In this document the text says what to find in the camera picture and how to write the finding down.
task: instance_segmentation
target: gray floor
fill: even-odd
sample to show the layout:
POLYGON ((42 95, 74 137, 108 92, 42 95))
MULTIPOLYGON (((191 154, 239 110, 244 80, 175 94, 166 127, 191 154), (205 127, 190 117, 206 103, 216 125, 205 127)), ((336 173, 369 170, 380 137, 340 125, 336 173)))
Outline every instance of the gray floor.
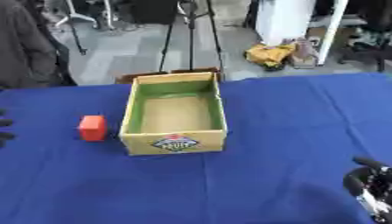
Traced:
MULTIPOLYGON (((242 53, 257 43, 256 34, 250 29, 238 26, 246 14, 246 1, 217 0, 214 8, 220 42, 223 48, 227 80, 237 81, 247 78, 301 75, 301 74, 342 74, 374 71, 375 65, 349 63, 339 65, 332 56, 324 66, 312 70, 296 70, 287 66, 280 72, 266 73, 257 65, 247 62, 242 53)), ((167 26, 149 24, 134 31, 97 31, 89 23, 78 23, 81 43, 88 49, 81 56, 69 32, 59 34, 59 39, 71 49, 71 71, 81 85, 114 83, 116 76, 138 74, 158 70, 160 52, 165 42, 167 26)), ((208 17, 197 22, 195 39, 195 66, 214 67, 218 65, 214 40, 208 17)), ((181 18, 178 19, 171 40, 171 48, 165 70, 188 67, 188 30, 181 18)))

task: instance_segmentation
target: open cardboard box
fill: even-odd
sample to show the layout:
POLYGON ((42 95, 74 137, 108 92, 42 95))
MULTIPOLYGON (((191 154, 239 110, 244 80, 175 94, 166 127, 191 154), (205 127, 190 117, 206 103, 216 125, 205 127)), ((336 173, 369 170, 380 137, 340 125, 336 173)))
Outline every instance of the open cardboard box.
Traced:
POLYGON ((120 131, 129 154, 221 151, 226 134, 215 73, 134 79, 120 131))

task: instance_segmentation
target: chair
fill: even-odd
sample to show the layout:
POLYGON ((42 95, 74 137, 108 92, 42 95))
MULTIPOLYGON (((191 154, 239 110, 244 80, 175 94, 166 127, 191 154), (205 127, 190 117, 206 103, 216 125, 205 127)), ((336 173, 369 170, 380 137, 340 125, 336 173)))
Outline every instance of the chair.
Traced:
POLYGON ((377 34, 376 44, 357 42, 352 46, 347 46, 341 51, 338 62, 345 64, 348 60, 375 59, 377 71, 381 73, 385 70, 385 59, 390 54, 388 46, 392 32, 392 0, 366 3, 360 14, 367 21, 367 24, 362 27, 377 34))

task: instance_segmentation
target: robotic arm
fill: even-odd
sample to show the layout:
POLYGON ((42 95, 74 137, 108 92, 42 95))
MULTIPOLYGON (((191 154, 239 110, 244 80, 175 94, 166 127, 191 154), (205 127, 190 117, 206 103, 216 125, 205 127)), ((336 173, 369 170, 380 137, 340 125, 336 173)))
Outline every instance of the robotic arm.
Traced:
POLYGON ((363 167, 345 176, 344 187, 376 223, 392 223, 392 168, 362 157, 355 157, 353 161, 363 167))

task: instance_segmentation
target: printed logo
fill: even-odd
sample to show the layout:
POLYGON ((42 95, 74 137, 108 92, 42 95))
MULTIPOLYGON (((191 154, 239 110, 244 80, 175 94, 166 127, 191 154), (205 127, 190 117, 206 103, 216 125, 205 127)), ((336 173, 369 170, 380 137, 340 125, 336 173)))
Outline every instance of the printed logo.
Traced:
POLYGON ((197 144, 199 144, 199 142, 194 141, 186 136, 169 135, 165 138, 159 139, 152 146, 168 151, 178 152, 187 148, 191 148, 197 144))

